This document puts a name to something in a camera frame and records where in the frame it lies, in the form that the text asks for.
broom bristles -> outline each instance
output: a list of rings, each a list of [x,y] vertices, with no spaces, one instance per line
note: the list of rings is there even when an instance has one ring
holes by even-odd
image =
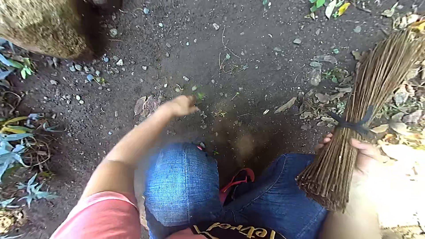
[[[368,128],[412,65],[423,57],[424,46],[424,37],[410,30],[393,33],[378,43],[357,71],[343,119],[356,123],[371,105],[372,117],[364,124]],[[307,197],[330,211],[344,211],[349,201],[357,157],[357,150],[349,144],[350,138],[361,139],[361,136],[350,128],[337,126],[330,143],[295,178]]]

twig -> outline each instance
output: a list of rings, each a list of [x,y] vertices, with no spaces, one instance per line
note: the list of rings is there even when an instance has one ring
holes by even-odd
[[[232,53],[235,57],[239,58],[239,60],[242,62],[242,59],[240,57],[238,57],[235,53],[233,53],[232,50],[230,50],[226,45],[229,41],[227,41],[226,44],[224,44],[224,30],[226,30],[226,27],[223,28],[223,34],[221,35],[221,43],[223,43],[224,49],[227,49],[230,51],[230,53]]]

person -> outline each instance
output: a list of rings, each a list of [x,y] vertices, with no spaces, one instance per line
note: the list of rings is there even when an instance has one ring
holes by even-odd
[[[98,165],[51,238],[140,238],[133,185],[136,165],[171,119],[198,110],[194,104],[194,96],[179,96],[125,135]],[[315,149],[331,138],[332,133],[327,134]],[[326,211],[295,184],[295,176],[314,155],[278,157],[254,182],[238,185],[233,200],[223,205],[217,162],[196,145],[168,145],[149,157],[144,194],[150,238],[381,238],[374,204],[365,190],[380,153],[365,142],[351,139],[350,144],[358,156],[344,213]]]

hand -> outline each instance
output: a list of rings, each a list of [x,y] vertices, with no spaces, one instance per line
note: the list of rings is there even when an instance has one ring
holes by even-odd
[[[193,95],[181,95],[170,101],[167,101],[161,107],[166,108],[172,116],[184,116],[198,111],[199,108],[195,106],[196,98]]]

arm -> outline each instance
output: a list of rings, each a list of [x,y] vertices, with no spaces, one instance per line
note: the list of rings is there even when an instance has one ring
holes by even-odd
[[[141,158],[155,144],[158,135],[173,117],[198,110],[194,96],[179,96],[135,127],[106,155],[90,177],[80,198],[112,191],[134,195],[134,170]]]
[[[323,142],[329,141],[330,139],[325,138]],[[319,239],[381,239],[382,237],[378,214],[372,199],[373,188],[376,186],[374,176],[382,156],[371,144],[354,139],[350,144],[359,151],[356,170],[351,180],[350,200],[344,213],[328,213],[319,233]]]

